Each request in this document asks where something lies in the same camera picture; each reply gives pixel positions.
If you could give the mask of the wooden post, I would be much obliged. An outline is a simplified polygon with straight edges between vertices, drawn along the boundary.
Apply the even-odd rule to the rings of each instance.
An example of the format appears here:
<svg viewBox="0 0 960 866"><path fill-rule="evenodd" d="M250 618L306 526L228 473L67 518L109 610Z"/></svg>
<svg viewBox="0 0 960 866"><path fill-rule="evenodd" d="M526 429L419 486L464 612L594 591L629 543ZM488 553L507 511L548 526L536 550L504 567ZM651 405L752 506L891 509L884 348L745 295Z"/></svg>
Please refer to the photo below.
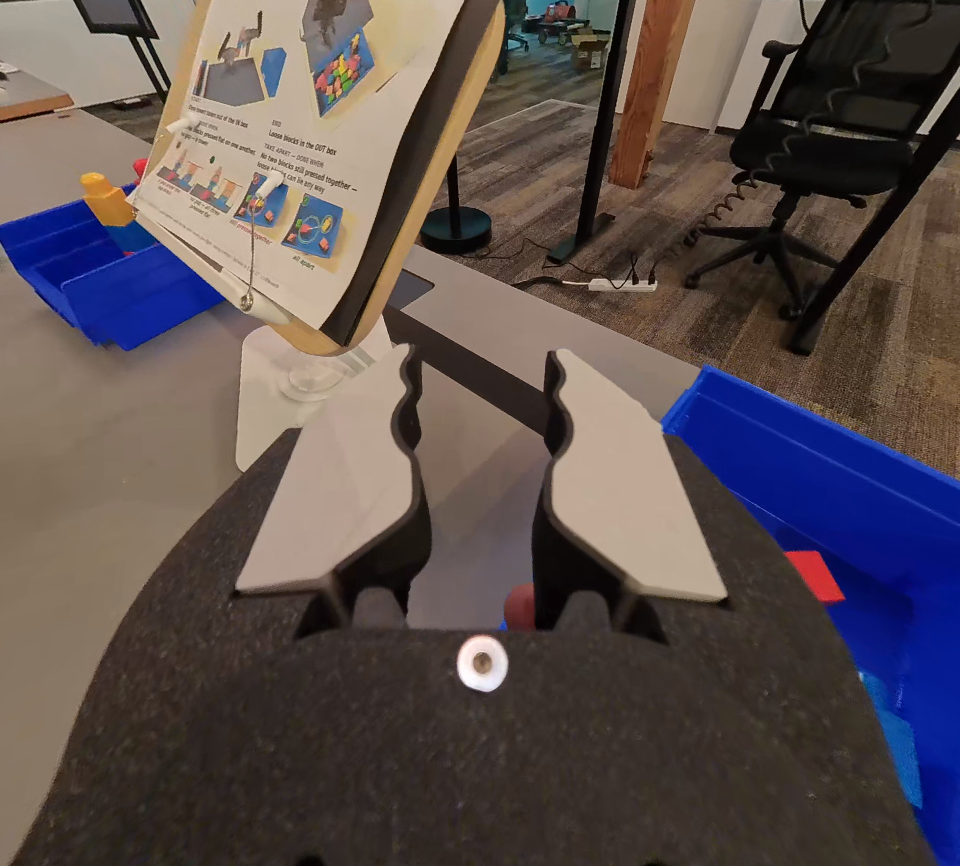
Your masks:
<svg viewBox="0 0 960 866"><path fill-rule="evenodd" d="M646 0L608 179L638 189L649 172L695 0Z"/></svg>

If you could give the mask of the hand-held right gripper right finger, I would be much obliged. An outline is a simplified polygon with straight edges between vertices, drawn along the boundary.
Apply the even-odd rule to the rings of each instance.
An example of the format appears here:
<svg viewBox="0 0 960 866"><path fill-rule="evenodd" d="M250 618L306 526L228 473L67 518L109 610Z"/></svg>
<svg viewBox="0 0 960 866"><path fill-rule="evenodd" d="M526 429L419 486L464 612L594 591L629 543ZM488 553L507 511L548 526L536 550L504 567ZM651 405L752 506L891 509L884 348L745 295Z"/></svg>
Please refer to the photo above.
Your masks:
<svg viewBox="0 0 960 866"><path fill-rule="evenodd" d="M660 422L565 347L546 356L543 394L535 628L558 628L578 594L598 599L614 631L663 631L660 600L727 613L728 588Z"/></svg>

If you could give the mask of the blue tagged plastic bin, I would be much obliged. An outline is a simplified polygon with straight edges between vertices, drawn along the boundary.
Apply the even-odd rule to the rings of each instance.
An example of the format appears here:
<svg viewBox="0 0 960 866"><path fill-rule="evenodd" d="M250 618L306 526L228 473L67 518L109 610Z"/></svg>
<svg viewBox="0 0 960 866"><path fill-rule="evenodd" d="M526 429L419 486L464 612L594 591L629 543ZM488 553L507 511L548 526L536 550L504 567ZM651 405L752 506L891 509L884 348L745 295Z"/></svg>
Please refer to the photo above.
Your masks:
<svg viewBox="0 0 960 866"><path fill-rule="evenodd" d="M909 724L914 807L959 859L959 486L857 432L705 367L662 419L784 551L817 551L827 606L871 694Z"/></svg>

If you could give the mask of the grey desk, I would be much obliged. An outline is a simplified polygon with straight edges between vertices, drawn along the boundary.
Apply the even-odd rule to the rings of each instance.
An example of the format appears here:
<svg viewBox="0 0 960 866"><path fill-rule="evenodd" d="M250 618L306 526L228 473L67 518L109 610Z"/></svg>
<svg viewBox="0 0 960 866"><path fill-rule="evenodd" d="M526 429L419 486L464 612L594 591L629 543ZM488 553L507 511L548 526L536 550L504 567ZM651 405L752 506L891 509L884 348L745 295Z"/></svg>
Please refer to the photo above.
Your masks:
<svg viewBox="0 0 960 866"><path fill-rule="evenodd" d="M504 237L546 245L579 207L596 109L546 93L491 105L462 142L467 200ZM12 124L2 213L66 200L80 160L133 158L134 140L85 113ZM414 252L424 290L405 312L540 392L566 347L657 418L700 363L628 345L602 308L618 296L540 303L459 260ZM128 610L186 532L241 476L235 463L243 340L257 328L217 305L132 352L91 345L2 269L2 864L40 811L78 711ZM423 370L419 455L433 555L414 582L414 627L496 628L529 579L529 523L546 464L532 427L435 368Z"/></svg>

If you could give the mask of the red wheeled cart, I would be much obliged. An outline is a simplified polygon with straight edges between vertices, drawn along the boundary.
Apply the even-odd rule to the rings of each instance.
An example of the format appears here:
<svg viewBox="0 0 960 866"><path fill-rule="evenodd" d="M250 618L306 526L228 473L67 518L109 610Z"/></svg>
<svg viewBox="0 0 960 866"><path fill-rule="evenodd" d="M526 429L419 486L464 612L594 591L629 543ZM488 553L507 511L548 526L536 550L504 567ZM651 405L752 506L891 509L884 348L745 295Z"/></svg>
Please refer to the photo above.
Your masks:
<svg viewBox="0 0 960 866"><path fill-rule="evenodd" d="M556 39L558 46L571 44L575 36L590 20L583 20L576 15L574 5L565 0L558 0L546 8L546 12L537 18L535 33L539 45L546 45L551 39Z"/></svg>

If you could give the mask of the blue toy block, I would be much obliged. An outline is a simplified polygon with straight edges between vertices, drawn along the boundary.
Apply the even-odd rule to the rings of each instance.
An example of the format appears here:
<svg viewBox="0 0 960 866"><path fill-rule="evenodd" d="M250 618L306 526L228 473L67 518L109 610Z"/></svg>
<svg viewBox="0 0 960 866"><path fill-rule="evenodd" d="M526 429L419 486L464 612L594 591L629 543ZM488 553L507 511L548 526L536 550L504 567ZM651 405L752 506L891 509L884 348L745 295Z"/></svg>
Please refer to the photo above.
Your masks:
<svg viewBox="0 0 960 866"><path fill-rule="evenodd" d="M891 755L901 790L914 810L924 806L924 793L916 735L902 715L905 683L889 684L878 675L857 668L861 684L867 692Z"/></svg>

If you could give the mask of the black round-base stand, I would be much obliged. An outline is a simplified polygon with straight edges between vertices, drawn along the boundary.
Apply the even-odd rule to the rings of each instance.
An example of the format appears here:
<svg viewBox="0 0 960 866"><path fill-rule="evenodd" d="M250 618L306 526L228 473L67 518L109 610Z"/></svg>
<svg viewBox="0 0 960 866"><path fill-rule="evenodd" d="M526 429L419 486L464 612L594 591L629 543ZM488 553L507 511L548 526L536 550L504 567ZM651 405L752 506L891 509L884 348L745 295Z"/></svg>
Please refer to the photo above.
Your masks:
<svg viewBox="0 0 960 866"><path fill-rule="evenodd" d="M457 157L446 174L447 206L431 210L419 232L427 250L446 256L466 256L489 245L493 230L491 216L483 210L462 205Z"/></svg>

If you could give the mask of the instruction sheet on board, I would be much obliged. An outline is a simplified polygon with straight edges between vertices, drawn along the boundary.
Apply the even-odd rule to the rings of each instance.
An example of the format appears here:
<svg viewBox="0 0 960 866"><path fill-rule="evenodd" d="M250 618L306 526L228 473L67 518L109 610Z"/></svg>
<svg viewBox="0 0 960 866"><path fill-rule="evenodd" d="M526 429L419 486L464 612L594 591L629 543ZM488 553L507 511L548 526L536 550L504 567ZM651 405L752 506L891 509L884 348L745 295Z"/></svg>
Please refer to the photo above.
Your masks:
<svg viewBox="0 0 960 866"><path fill-rule="evenodd" d="M502 0L463 0L399 142L356 272L317 330L322 343L302 352L341 355L382 314L497 64L504 22Z"/></svg>

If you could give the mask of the printed instruction sheet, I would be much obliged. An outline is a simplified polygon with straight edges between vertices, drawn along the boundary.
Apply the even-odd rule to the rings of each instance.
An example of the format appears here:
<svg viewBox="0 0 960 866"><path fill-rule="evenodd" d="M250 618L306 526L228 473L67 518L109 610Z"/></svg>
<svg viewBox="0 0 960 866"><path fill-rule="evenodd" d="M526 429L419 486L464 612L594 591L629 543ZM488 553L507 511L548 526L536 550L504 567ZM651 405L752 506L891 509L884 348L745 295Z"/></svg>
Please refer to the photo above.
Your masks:
<svg viewBox="0 0 960 866"><path fill-rule="evenodd" d="M469 0L210 0L152 224L319 329L359 271L404 134Z"/></svg>

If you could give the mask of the instruction sheet on stand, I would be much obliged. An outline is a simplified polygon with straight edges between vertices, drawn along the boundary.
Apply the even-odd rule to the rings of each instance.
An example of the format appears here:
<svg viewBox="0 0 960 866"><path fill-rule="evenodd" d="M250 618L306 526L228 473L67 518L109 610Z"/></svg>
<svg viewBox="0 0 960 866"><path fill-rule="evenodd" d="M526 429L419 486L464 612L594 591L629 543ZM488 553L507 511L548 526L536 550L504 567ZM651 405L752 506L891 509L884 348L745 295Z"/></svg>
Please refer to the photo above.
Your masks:
<svg viewBox="0 0 960 866"><path fill-rule="evenodd" d="M177 121L169 124L168 145L174 134L197 123L197 117L187 114L185 109L188 73L209 6L210 0L199 1L196 22L191 26L190 59L177 75L183 85L182 105ZM243 286L236 274L174 237L176 241L170 246L185 263L221 291L232 305L262 323L242 345L236 444L240 470L246 471L284 429L298 428L317 415L338 386L392 350L380 315L366 337L346 352L324 356L301 351L302 346L310 349L323 343L318 328L286 312L251 285Z"/></svg>

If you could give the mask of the yellow toy block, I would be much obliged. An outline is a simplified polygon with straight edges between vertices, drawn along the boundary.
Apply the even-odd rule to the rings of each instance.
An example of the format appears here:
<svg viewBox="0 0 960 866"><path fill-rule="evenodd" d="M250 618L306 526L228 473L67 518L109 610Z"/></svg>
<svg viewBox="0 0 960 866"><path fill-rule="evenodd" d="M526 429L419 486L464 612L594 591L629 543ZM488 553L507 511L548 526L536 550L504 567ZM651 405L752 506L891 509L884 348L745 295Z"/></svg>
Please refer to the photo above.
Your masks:
<svg viewBox="0 0 960 866"><path fill-rule="evenodd" d="M79 177L82 199L106 228L121 229L133 224L137 211L121 187L114 186L103 174L84 173Z"/></svg>

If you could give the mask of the cardboard box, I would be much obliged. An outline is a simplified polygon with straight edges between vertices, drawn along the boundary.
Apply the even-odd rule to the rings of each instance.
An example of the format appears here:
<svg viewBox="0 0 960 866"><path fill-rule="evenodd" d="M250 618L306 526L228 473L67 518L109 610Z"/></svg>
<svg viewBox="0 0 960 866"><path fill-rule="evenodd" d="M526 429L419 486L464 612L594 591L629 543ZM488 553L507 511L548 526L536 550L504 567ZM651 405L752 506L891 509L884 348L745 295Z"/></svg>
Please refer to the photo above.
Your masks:
<svg viewBox="0 0 960 866"><path fill-rule="evenodd" d="M571 67L580 73L603 71L606 68L611 36L611 32L603 30L571 32Z"/></svg>

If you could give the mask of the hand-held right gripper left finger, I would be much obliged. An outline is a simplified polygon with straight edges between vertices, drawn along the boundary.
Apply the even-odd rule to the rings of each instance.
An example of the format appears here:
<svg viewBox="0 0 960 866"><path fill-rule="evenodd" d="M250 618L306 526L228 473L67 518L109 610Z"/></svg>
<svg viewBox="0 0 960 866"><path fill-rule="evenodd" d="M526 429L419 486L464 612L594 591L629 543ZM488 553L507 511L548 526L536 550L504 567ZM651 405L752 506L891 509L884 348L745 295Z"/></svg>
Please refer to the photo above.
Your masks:
<svg viewBox="0 0 960 866"><path fill-rule="evenodd" d="M236 580L238 596L314 595L327 625L407 626L431 555L417 447L422 360L398 344L299 432Z"/></svg>

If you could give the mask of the black office chair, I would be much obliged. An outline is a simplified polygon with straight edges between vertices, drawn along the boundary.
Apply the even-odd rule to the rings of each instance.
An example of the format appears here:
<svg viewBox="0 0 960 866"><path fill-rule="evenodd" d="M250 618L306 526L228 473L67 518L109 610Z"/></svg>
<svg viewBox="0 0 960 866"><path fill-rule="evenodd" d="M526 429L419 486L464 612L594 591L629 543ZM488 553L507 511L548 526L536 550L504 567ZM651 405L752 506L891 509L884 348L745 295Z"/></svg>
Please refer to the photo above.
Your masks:
<svg viewBox="0 0 960 866"><path fill-rule="evenodd" d="M902 98L907 81L879 77L894 50L895 34L922 20L915 4L828 1L801 43L768 40L767 65L748 116L729 157L738 168L736 188L768 184L781 196L766 227L710 224L708 213L683 240L701 236L734 240L738 246L690 272L684 285L696 289L708 273L752 256L771 260L787 290L780 308L798 318L806 297L791 258L833 270L838 262L789 234L786 226L801 199L823 196L863 209L866 199L890 191L910 164L910 125L919 105Z"/></svg>

